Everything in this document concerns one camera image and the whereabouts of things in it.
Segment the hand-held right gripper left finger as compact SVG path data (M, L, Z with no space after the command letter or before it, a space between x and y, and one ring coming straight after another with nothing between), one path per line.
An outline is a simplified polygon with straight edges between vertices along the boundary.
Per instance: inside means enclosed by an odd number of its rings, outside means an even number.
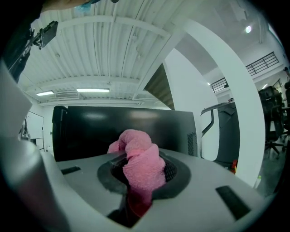
M119 208L122 196L105 189L97 177L98 168L117 157L106 154L86 159L56 162L41 154L54 198L70 232L129 232L107 217Z

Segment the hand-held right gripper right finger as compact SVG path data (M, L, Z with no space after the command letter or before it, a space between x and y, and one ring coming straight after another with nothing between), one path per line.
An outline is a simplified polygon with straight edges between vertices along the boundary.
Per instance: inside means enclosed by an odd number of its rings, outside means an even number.
M191 171L187 187L175 198L156 200L135 225L137 232L244 232L273 201L222 166L194 156L163 149ZM216 188L229 186L250 208L235 220Z

